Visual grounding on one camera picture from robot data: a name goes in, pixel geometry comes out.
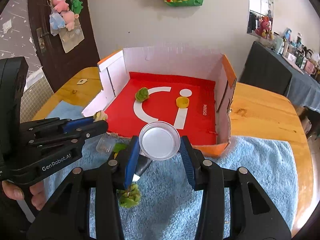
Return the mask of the left hand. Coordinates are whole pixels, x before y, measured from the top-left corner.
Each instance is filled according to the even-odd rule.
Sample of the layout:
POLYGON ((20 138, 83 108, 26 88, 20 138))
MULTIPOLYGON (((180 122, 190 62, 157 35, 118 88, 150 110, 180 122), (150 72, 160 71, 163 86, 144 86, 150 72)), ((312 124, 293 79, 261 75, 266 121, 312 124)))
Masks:
MULTIPOLYGON (((8 181, 2 181, 2 187, 5 195, 8 198, 13 200, 24 200, 24 192, 17 185, 8 181)), ((38 211, 40 211, 47 201, 46 193, 44 190, 44 182, 40 181, 35 185, 29 187, 29 191, 32 195, 31 203, 38 211)))

